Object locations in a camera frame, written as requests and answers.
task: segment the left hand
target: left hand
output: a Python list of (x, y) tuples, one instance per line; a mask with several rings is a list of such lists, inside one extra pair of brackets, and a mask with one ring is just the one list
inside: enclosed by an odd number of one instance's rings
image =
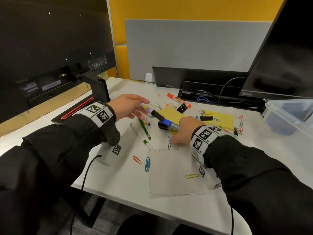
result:
[(116, 121), (128, 117), (134, 119), (137, 116), (139, 119), (144, 120), (145, 117), (140, 113), (147, 114), (148, 112), (141, 108), (140, 103), (149, 104), (146, 98), (133, 94), (122, 94), (118, 98), (107, 103), (112, 107), (116, 115)]

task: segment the right hand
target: right hand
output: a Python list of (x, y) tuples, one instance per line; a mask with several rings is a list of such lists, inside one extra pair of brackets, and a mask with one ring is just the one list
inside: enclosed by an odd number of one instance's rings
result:
[(192, 116), (181, 118), (179, 121), (179, 131), (172, 137), (171, 143), (190, 144), (194, 130), (202, 125), (205, 125), (205, 123)]

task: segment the hand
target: hand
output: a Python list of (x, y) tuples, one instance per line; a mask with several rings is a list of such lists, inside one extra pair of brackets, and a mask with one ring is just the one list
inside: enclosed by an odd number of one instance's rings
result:
[(202, 125), (205, 125), (205, 123), (195, 119), (192, 116), (181, 118), (179, 121), (179, 131), (172, 137), (171, 143), (190, 144), (191, 136), (194, 130)]
[(141, 108), (140, 103), (149, 104), (150, 102), (139, 95), (133, 94), (122, 94), (118, 98), (110, 101), (109, 106), (112, 107), (116, 115), (116, 121), (121, 118), (131, 118), (134, 119), (137, 116), (139, 119), (144, 120), (145, 117), (140, 113), (147, 114), (146, 110)]

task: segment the sticky note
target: sticky note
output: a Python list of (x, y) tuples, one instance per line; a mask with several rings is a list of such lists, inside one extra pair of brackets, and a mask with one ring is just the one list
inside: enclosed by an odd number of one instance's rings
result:
[(217, 127), (228, 130), (230, 132), (233, 131), (234, 124), (233, 124), (232, 115), (209, 111), (209, 110), (205, 110), (204, 112), (206, 115), (213, 116), (212, 121), (204, 121), (207, 125), (216, 125)]
[(177, 110), (175, 110), (172, 107), (167, 107), (165, 109), (159, 110), (158, 113), (162, 115), (164, 118), (166, 118), (169, 121), (172, 121), (175, 124), (179, 125), (179, 121), (181, 118), (185, 117), (182, 113), (179, 113)]

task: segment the blue paper clip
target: blue paper clip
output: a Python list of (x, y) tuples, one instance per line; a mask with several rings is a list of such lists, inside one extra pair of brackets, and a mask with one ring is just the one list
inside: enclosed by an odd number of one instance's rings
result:
[(172, 148), (171, 137), (168, 136), (168, 148)]
[(150, 169), (150, 158), (146, 159), (146, 166), (145, 166), (145, 171), (149, 171)]

